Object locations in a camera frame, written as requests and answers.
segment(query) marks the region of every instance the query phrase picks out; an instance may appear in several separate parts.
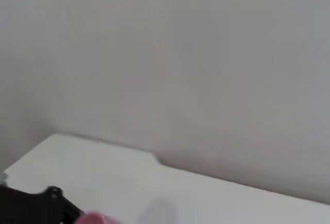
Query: pink object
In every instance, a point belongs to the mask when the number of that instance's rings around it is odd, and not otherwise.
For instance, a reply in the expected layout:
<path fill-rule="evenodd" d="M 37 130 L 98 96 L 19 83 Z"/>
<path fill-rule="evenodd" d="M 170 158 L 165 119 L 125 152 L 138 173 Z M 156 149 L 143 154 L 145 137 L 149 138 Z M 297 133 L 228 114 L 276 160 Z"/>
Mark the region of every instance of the pink object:
<path fill-rule="evenodd" d="M 117 222 L 109 216 L 98 212 L 89 212 L 79 217 L 75 224 L 116 224 Z"/>

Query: table surface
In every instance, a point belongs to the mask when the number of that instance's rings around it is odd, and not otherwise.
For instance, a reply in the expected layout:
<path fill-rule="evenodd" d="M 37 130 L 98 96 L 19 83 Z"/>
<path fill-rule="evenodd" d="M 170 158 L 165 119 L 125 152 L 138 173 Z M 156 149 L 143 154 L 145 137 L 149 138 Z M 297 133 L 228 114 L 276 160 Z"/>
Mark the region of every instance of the table surface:
<path fill-rule="evenodd" d="M 123 224 L 330 223 L 330 206 L 159 164 L 147 152 L 55 134 L 10 168 L 28 193 L 49 185 Z"/>

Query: black object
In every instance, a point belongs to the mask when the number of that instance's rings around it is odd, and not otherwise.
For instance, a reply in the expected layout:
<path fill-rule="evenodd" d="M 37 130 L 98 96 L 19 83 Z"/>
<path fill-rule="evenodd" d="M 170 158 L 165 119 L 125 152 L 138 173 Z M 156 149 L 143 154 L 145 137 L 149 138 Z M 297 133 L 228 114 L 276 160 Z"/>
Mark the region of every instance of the black object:
<path fill-rule="evenodd" d="M 0 186 L 0 224 L 73 224 L 81 214 L 58 187 L 28 194 Z"/>

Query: white wall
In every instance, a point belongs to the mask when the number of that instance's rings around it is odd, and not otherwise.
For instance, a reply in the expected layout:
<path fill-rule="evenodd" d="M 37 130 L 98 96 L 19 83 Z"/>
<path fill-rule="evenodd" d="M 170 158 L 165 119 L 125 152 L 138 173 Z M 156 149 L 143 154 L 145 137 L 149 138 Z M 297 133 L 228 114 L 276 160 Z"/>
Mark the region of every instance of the white wall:
<path fill-rule="evenodd" d="M 330 202 L 330 0 L 0 2 L 2 167 L 61 130 Z"/>

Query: pink cap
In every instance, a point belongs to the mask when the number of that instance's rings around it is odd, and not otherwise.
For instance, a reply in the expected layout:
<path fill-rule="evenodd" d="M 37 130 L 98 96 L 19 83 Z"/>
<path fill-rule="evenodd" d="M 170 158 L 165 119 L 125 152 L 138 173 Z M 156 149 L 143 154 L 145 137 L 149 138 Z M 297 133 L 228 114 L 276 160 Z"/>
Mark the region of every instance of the pink cap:
<path fill-rule="evenodd" d="M 79 217 L 75 224 L 118 224 L 114 219 L 98 212 L 89 212 Z"/>

